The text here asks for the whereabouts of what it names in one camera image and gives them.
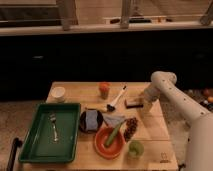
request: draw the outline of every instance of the grapes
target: grapes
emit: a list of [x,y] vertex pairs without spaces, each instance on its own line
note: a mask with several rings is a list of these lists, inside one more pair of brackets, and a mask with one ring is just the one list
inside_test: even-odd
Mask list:
[[132,136],[135,134],[138,126],[138,120],[136,117],[129,118],[126,120],[127,128],[124,131],[124,139],[128,142]]

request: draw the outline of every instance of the green tray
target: green tray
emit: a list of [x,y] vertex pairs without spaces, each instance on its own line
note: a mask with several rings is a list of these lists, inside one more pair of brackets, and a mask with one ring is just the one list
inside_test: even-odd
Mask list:
[[[58,142],[54,142],[50,114],[56,116]],[[65,163],[75,158],[79,103],[40,104],[19,155],[21,163]]]

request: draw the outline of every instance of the fork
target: fork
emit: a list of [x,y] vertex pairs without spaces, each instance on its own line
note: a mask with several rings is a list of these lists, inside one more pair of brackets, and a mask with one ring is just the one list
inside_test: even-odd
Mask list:
[[58,133],[57,133],[57,129],[56,129],[56,116],[55,116],[54,113],[50,115],[50,121],[53,124],[54,142],[57,142],[58,141]]

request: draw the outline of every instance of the plastic food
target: plastic food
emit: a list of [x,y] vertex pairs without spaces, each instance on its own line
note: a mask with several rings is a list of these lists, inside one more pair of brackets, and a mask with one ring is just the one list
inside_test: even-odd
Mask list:
[[122,125],[123,122],[119,123],[112,131],[112,133],[109,135],[109,137],[107,138],[107,140],[105,141],[104,143],[104,146],[105,147],[109,147],[113,140],[115,139],[116,135],[118,134],[120,128],[121,128],[121,125]]

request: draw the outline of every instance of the dark wall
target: dark wall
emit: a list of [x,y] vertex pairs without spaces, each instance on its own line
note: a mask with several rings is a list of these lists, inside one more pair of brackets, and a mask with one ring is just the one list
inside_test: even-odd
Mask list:
[[0,99],[46,98],[52,81],[150,81],[213,86],[213,30],[0,37]]

